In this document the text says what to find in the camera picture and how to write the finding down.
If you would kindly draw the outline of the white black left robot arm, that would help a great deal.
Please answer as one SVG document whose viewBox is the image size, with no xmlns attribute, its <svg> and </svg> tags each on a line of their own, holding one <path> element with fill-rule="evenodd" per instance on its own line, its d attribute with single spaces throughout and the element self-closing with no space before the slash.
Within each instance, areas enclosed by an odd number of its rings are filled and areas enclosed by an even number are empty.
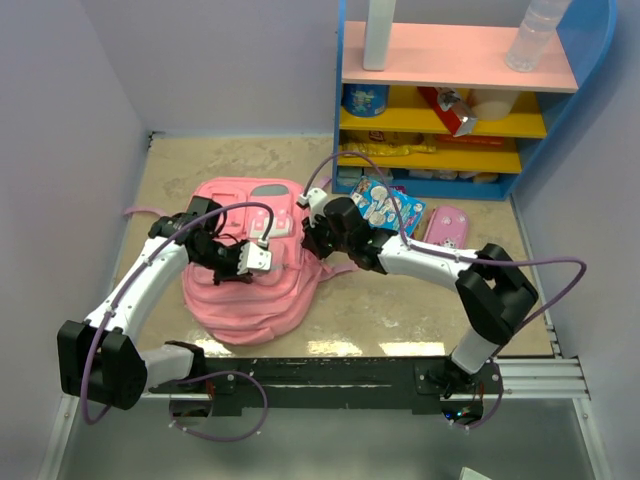
<svg viewBox="0 0 640 480">
<path fill-rule="evenodd" d="M 227 208 L 194 197 L 186 211 L 156 220 L 143 249 L 114 291 L 81 322 L 67 321 L 57 334 L 61 388 L 84 404 L 132 408 L 152 388 L 174 382 L 185 392 L 207 380 L 204 352 L 179 341 L 139 352 L 136 341 L 165 290 L 188 265 L 213 271 L 216 282 L 249 282 L 271 267 L 268 240 L 218 237 Z"/>
</svg>

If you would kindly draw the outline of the pink pencil case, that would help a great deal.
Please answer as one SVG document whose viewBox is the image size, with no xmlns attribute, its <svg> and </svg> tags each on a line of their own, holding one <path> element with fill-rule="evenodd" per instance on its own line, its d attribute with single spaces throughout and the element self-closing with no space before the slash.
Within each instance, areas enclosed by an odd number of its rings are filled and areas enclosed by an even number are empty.
<svg viewBox="0 0 640 480">
<path fill-rule="evenodd" d="M 469 217 L 463 210 L 449 205 L 439 206 L 430 216 L 423 241 L 448 248 L 464 249 L 469 226 Z"/>
</svg>

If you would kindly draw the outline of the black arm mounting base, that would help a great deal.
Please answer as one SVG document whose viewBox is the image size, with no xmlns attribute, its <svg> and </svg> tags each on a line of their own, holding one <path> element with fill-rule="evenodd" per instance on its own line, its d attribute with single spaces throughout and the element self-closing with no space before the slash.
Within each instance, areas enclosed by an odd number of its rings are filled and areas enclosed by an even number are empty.
<svg viewBox="0 0 640 480">
<path fill-rule="evenodd" d="M 456 373 L 444 357 L 207 358 L 191 377 L 151 390 L 174 399 L 207 399 L 213 414 L 235 416 L 245 408 L 409 410 L 437 415 L 471 406 L 503 391 L 495 364 L 474 375 Z"/>
</svg>

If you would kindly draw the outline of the pink student backpack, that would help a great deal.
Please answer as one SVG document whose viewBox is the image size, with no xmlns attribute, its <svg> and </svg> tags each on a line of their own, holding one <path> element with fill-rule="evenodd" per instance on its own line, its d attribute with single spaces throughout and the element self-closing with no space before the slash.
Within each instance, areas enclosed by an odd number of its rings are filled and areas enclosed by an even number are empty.
<svg viewBox="0 0 640 480">
<path fill-rule="evenodd" d="M 271 270 L 254 273 L 250 284 L 215 285 L 213 272 L 194 264 L 179 275 L 187 309 L 216 340 L 257 345 L 290 332 L 306 316 L 319 283 L 354 270 L 352 264 L 331 267 L 302 246 L 309 213 L 296 202 L 303 192 L 289 180 L 222 177 L 193 194 L 191 200 L 204 197 L 227 208 L 224 234 L 251 241 L 265 235 L 272 253 Z"/>
</svg>

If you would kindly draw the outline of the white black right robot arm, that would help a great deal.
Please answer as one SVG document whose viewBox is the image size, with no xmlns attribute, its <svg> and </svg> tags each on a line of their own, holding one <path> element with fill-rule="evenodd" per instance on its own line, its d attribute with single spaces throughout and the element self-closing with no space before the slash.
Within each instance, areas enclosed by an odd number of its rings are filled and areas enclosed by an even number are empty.
<svg viewBox="0 0 640 480">
<path fill-rule="evenodd" d="M 309 210 L 303 247 L 319 259 L 346 254 L 360 269 L 427 281 L 456 292 L 470 323 L 445 369 L 448 386 L 469 392 L 480 369 L 505 346 L 539 295 L 506 251 L 488 244 L 478 251 L 429 245 L 399 232 L 372 227 L 349 197 L 331 199 L 320 189 L 299 196 Z"/>
</svg>

